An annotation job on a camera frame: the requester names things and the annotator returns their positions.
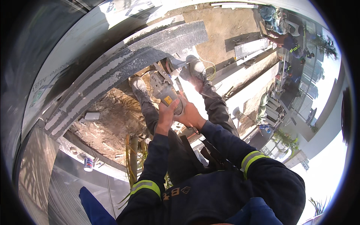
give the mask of hand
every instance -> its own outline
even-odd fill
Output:
[[[204,126],[206,119],[200,116],[198,109],[193,103],[188,102],[186,98],[180,95],[178,96],[183,103],[183,107],[185,107],[182,114],[179,116],[174,115],[174,120],[184,124],[185,126],[196,127],[196,129],[200,130]]]
[[[165,136],[168,135],[169,129],[173,123],[174,110],[179,102],[180,99],[176,99],[172,101],[169,106],[164,105],[162,102],[159,104],[159,121],[155,133]]]

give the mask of dark pants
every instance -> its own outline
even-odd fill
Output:
[[[211,85],[205,85],[202,91],[205,101],[205,110],[209,115],[209,121],[213,124],[219,124],[235,136],[239,136],[224,100],[215,91],[215,87]],[[154,135],[156,125],[159,120],[158,112],[149,102],[144,102],[141,105],[141,112],[145,117],[146,126],[148,127],[150,133]],[[167,170],[172,184],[177,185],[199,173],[202,173],[203,171],[199,171],[199,169],[194,165],[189,152],[185,150],[181,139],[173,130],[169,130],[168,138],[170,150]]]

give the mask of paint can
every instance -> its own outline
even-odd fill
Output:
[[[91,172],[93,171],[93,167],[94,167],[93,160],[91,158],[86,157],[84,159],[84,170],[86,172]]]

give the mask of worker's right hand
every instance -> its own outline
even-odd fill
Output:
[[[185,126],[196,127],[196,129],[201,130],[206,122],[206,119],[200,116],[198,109],[193,103],[189,102],[186,98],[180,95],[178,95],[178,97],[183,103],[184,108],[180,115],[174,115],[174,120],[184,124]]]

